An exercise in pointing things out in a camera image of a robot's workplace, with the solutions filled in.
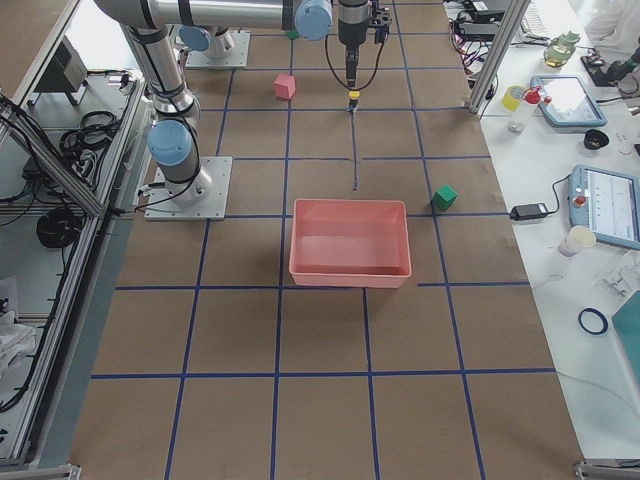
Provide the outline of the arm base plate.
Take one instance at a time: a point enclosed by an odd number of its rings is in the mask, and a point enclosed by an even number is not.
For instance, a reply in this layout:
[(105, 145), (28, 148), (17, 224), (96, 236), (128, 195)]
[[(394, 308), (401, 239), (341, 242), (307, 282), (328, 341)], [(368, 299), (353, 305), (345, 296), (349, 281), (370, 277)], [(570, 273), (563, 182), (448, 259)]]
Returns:
[(184, 28), (181, 37), (188, 54), (187, 69), (244, 69), (247, 66), (251, 34), (226, 30), (217, 35), (203, 28)]
[(227, 196), (233, 159), (229, 156), (204, 156), (200, 158), (201, 169), (194, 183), (181, 195), (185, 186), (165, 181), (159, 167), (154, 181), (165, 183), (161, 188), (152, 189), (149, 196), (150, 207), (144, 217), (149, 221), (223, 220), (225, 218)]

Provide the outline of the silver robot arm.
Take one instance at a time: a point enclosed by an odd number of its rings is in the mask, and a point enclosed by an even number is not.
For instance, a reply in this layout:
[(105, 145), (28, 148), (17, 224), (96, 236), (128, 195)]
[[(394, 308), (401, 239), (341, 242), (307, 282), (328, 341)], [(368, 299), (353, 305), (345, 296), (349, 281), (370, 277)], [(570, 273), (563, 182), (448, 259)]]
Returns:
[(367, 32), (374, 29), (378, 43), (388, 36), (388, 12), (374, 1), (98, 1), (96, 5), (121, 24), (153, 88), (170, 96), (186, 83), (168, 39), (169, 24), (296, 30), (317, 41), (337, 22), (350, 89), (355, 87), (358, 50)]
[(122, 27), (150, 91), (157, 114), (147, 147), (171, 198), (186, 204), (208, 193), (211, 179), (200, 160), (197, 124), (200, 106), (178, 67), (166, 28)]

